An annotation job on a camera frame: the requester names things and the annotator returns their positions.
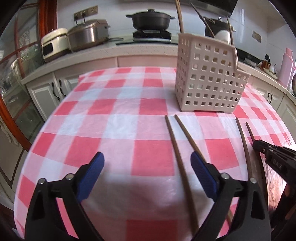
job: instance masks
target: checkered tablecloth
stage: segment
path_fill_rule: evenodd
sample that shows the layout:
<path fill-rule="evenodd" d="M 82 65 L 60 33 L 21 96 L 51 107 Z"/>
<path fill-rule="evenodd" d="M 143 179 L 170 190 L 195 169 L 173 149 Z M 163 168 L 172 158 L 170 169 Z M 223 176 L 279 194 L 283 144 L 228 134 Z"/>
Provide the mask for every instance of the checkered tablecloth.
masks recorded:
<path fill-rule="evenodd" d="M 168 115 L 189 176 L 199 224 L 212 207 L 191 165 L 192 147 L 173 115 L 178 114 L 206 161 L 233 178 L 247 179 L 238 117 L 251 158 L 248 122 L 256 139 L 295 149 L 275 110 L 249 85 L 232 114 L 180 112 L 174 94 L 175 70 L 159 67 L 112 68 L 80 76 L 80 82 L 50 116 L 23 166 L 15 198 L 21 236 L 39 178 L 62 179 L 97 151 L 105 167 L 82 202 L 106 241 L 190 240 L 184 191 L 164 115 Z M 231 209 L 234 211 L 236 200 Z M 67 230 L 75 232 L 58 201 Z M 220 235 L 227 231 L 225 224 Z"/>

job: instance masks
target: beige utensil holder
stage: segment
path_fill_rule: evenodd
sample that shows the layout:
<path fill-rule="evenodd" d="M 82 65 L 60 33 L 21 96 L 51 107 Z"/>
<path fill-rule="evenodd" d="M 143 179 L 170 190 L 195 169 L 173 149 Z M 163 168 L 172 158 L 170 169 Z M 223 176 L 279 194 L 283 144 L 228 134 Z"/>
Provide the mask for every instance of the beige utensil holder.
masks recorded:
<path fill-rule="evenodd" d="M 182 111 L 233 112 L 249 76 L 238 68 L 233 45 L 179 34 L 175 93 Z"/>

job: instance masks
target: pot lid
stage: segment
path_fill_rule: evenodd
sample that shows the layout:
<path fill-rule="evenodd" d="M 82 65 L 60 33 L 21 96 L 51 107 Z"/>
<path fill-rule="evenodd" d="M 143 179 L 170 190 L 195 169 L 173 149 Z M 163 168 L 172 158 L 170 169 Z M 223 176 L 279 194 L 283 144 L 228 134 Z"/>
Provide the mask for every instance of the pot lid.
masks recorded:
<path fill-rule="evenodd" d="M 135 15 L 140 15 L 141 17 L 168 17 L 170 18 L 171 16 L 164 13 L 164 12 L 156 12 L 154 9 L 148 9 L 147 12 L 137 12 L 132 15 L 126 15 L 127 18 L 134 17 Z"/>
<path fill-rule="evenodd" d="M 81 31 L 83 29 L 90 28 L 92 26 L 99 25 L 99 24 L 108 25 L 108 23 L 105 19 L 92 19 L 92 20 L 88 20 L 85 23 L 78 24 L 75 27 L 71 28 L 68 31 L 68 34 L 72 34 L 77 31 Z"/>
<path fill-rule="evenodd" d="M 47 35 L 45 35 L 42 39 L 41 39 L 41 44 L 44 45 L 45 43 L 47 43 L 48 41 L 58 37 L 58 36 L 61 36 L 61 35 L 64 35 L 64 34 L 67 34 L 68 30 L 66 28 L 58 28 L 54 31 L 51 31 L 50 33 L 48 33 Z"/>

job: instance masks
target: wall socket panel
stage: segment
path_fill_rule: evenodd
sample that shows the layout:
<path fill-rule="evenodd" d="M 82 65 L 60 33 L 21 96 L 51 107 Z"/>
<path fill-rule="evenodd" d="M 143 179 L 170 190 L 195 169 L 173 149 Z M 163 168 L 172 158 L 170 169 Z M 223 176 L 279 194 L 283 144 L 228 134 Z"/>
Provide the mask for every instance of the wall socket panel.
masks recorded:
<path fill-rule="evenodd" d="M 253 34 L 252 34 L 252 37 L 254 39 L 256 39 L 259 43 L 261 43 L 261 35 L 256 33 L 254 30 L 253 30 Z"/>
<path fill-rule="evenodd" d="M 95 15 L 98 13 L 98 5 L 97 6 L 93 6 L 84 10 L 81 10 L 79 12 L 74 13 L 74 20 L 79 20 L 79 19 L 83 19 L 83 14 L 85 14 L 85 17 L 91 16 L 91 15 Z"/>

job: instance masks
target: blue gripper pad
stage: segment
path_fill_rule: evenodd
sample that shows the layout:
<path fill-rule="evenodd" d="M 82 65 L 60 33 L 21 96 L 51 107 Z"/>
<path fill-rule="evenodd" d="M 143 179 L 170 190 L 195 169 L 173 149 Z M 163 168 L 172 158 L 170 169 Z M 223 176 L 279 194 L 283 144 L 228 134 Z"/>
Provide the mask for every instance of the blue gripper pad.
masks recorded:
<path fill-rule="evenodd" d="M 217 200 L 218 185 L 206 165 L 204 164 L 202 157 L 197 153 L 193 152 L 191 154 L 191 166 L 202 185 L 203 190 L 208 198 Z"/>
<path fill-rule="evenodd" d="M 103 153 L 100 153 L 96 159 L 92 162 L 90 168 L 87 170 L 85 176 L 78 184 L 77 200 L 81 203 L 82 200 L 87 199 L 94 187 L 103 167 L 105 159 Z"/>

